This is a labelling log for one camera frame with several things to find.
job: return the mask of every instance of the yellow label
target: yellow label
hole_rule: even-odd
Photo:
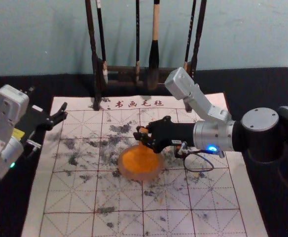
[[[17,129],[17,128],[14,128],[13,132],[12,132],[12,135],[18,140],[20,141],[21,138],[25,135],[25,132]]]

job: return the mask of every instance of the cable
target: cable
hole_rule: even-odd
[[[187,171],[190,171],[190,172],[193,172],[193,173],[203,173],[203,172],[209,172],[211,170],[214,170],[214,165],[206,158],[204,158],[203,156],[199,155],[199,153],[206,153],[206,154],[212,154],[212,153],[208,153],[206,151],[203,151],[203,150],[200,150],[200,151],[197,151],[197,152],[190,152],[188,155],[196,155],[200,158],[202,158],[203,160],[205,160],[208,164],[210,164],[211,168],[208,168],[208,169],[202,169],[202,170],[192,170],[192,169],[188,169],[186,166],[185,166],[185,159],[183,160],[183,166],[184,168],[187,170]]]

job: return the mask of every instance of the black table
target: black table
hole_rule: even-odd
[[[26,90],[36,87],[31,103],[50,110],[53,96],[88,97],[93,94],[92,75],[46,75],[0,77],[0,87],[10,84]],[[225,92],[233,119],[257,107],[277,109],[288,106],[288,68],[258,68],[198,71],[197,82],[204,93]],[[148,92],[141,88],[109,86],[104,96],[170,95],[159,85]],[[44,133],[35,140],[42,142]],[[19,159],[0,183],[0,236],[21,235],[39,154]],[[262,218],[271,237],[288,236],[288,190],[281,183],[274,165],[259,165],[244,154],[247,171]]]

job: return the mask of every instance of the blue led light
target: blue led light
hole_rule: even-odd
[[[215,146],[208,146],[208,150],[211,152],[217,152],[217,148]]]

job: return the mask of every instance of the calligraphy felt mat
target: calligraphy felt mat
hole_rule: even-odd
[[[223,94],[207,97],[226,108]],[[90,98],[55,97],[51,113],[63,102],[68,117],[45,136],[23,236],[267,236],[241,153],[207,155],[215,169],[196,174],[166,148],[165,169],[148,183],[117,171],[137,126],[200,119],[182,101],[110,97],[94,111]]]

